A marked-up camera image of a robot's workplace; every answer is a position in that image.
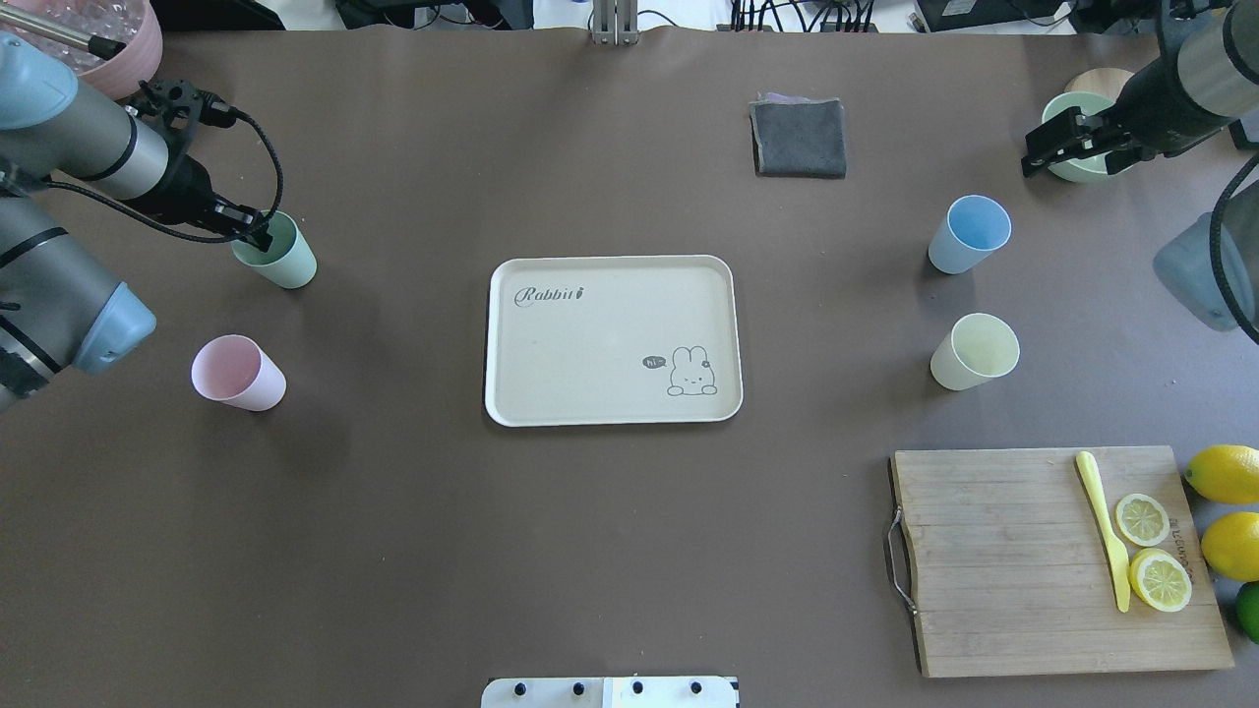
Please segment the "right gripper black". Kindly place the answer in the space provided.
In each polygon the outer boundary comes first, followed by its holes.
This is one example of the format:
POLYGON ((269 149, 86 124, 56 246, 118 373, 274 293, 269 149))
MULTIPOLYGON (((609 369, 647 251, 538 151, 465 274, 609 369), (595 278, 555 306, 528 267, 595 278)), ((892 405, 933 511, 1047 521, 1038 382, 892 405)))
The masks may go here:
POLYGON ((1110 149, 1151 149, 1177 156, 1191 147, 1191 100, 1166 64, 1149 64, 1127 81, 1115 105, 1102 115, 1065 108, 1025 136, 1021 171, 1032 178, 1073 157, 1110 149))

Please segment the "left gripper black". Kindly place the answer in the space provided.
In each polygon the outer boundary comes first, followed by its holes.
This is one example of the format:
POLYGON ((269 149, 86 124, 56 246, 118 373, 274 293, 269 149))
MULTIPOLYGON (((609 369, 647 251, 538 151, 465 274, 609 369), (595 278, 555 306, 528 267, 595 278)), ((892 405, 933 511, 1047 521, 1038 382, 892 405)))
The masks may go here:
POLYGON ((262 254, 273 242, 269 214, 218 199, 206 168, 188 155, 175 157, 152 189, 144 197, 125 199, 123 205, 149 215, 157 224, 201 228, 243 242, 262 254))

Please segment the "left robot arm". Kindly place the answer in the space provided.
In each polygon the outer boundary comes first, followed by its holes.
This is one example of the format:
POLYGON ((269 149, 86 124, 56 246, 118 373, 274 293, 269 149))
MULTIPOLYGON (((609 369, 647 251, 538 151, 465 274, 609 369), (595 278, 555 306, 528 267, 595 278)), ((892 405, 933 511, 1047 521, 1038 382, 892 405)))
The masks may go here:
POLYGON ((271 210, 222 197, 193 157, 199 127, 246 120, 186 81, 144 82, 118 103, 4 31, 4 408, 35 398, 65 369, 98 375, 156 325, 149 305, 52 213, 43 193, 76 193, 186 242, 269 249, 271 210))

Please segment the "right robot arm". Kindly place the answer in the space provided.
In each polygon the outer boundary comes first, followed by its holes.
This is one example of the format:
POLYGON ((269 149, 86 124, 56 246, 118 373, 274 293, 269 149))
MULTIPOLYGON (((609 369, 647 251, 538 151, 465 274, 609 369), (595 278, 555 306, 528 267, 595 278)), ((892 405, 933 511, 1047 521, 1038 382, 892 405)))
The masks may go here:
MULTIPOLYGON (((1070 157, 1105 157, 1115 175, 1175 157, 1256 112, 1254 1, 1157 1, 1160 58, 1127 81, 1097 115, 1066 107, 1026 135, 1022 174, 1070 157)), ((1155 273, 1209 328, 1256 340, 1256 170, 1249 157, 1207 213, 1161 247, 1155 273)))

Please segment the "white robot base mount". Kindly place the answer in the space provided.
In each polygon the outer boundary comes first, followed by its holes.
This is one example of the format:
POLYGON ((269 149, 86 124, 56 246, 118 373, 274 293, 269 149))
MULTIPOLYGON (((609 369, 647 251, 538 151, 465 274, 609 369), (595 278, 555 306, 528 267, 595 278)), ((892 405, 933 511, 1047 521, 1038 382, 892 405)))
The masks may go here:
POLYGON ((737 678, 558 677, 500 678, 482 690, 481 707, 739 707, 737 678))

